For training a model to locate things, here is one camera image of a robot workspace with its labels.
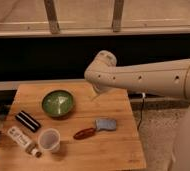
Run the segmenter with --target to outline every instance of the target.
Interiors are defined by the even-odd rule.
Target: wooden cutting board
[[[41,108],[42,99],[53,90],[67,90],[74,96],[75,107],[66,119],[52,119]],[[100,171],[143,169],[146,162],[141,142],[125,90],[111,91],[94,97],[87,82],[23,84],[16,93],[11,110],[0,135],[0,171]],[[31,114],[42,127],[32,133],[15,120],[21,110]],[[81,129],[94,126],[96,118],[117,120],[117,130],[101,131],[95,136],[75,140],[73,135]],[[13,125],[20,127],[37,141],[45,128],[55,128],[61,134],[61,149],[57,154],[44,152],[35,158],[23,151],[6,135]]]

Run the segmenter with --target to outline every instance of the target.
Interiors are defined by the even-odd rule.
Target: white container
[[[44,151],[57,153],[60,149],[60,133],[54,128],[48,128],[39,135],[38,144]]]
[[[7,135],[14,140],[27,153],[40,157],[41,152],[36,148],[36,143],[26,136],[18,127],[13,126],[7,131]]]

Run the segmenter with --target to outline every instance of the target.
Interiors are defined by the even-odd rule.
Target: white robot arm
[[[190,99],[190,59],[125,67],[116,63],[112,53],[100,51],[86,69],[85,79],[97,93],[116,87]],[[169,170],[190,170],[190,108],[177,132]]]

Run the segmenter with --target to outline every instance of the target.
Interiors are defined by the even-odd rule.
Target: cable
[[[146,94],[142,93],[142,99],[143,99],[143,101],[142,101],[142,105],[141,105],[141,108],[140,108],[140,120],[139,120],[139,123],[137,125],[137,130],[138,131],[139,131],[140,125],[141,125],[141,123],[143,121],[143,108],[144,108],[145,98],[146,98]]]

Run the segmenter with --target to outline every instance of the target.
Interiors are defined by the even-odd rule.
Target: small cup
[[[60,133],[54,128],[45,129],[38,137],[38,144],[45,151],[57,153],[60,149]]]

